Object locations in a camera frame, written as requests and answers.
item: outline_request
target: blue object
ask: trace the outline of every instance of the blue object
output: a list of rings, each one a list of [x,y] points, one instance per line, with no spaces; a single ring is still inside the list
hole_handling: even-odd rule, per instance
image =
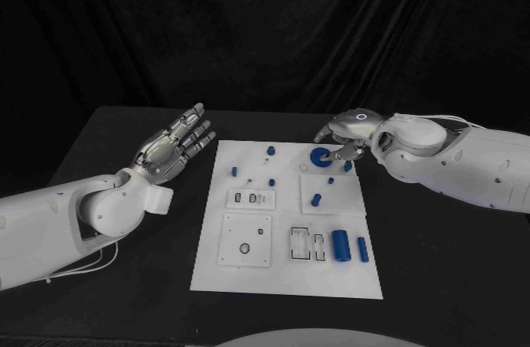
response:
[[[313,200],[312,200],[312,205],[315,207],[319,207],[319,203],[320,203],[320,199],[323,198],[322,194],[315,194]]]
[[[362,262],[368,263],[368,243],[365,242],[365,237],[358,237],[359,253],[362,255]]]
[[[349,244],[349,234],[346,230],[336,230],[332,232],[332,237],[335,239],[335,259],[336,261],[351,261],[351,244]]]
[[[328,167],[332,164],[332,161],[322,161],[320,157],[329,154],[329,150],[326,148],[323,148],[322,146],[315,148],[312,150],[312,154],[310,154],[310,158],[312,158],[312,162],[317,167]]]

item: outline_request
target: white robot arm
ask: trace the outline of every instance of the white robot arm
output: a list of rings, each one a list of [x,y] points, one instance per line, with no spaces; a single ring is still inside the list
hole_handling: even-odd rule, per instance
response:
[[[446,129],[431,119],[466,123]],[[530,213],[530,136],[486,129],[454,116],[395,114],[385,119],[349,110],[320,130],[345,147],[323,161],[356,160],[371,147],[391,175],[482,207]]]
[[[55,277],[54,272],[114,244],[140,225],[145,212],[168,214],[173,190],[163,188],[217,134],[192,131],[202,103],[147,140],[130,168],[0,199],[0,290]],[[96,229],[83,238],[80,222]]]

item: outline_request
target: blue disk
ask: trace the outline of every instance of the blue disk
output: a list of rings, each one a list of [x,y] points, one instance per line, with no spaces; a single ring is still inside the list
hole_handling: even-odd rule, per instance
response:
[[[317,166],[317,167],[328,167],[330,164],[332,164],[332,161],[326,161],[323,162],[320,160],[320,157],[325,155],[325,154],[329,154],[329,150],[326,148],[323,148],[322,146],[319,148],[315,148],[312,150],[312,155],[310,155],[310,158],[312,158],[312,162],[313,164]]]

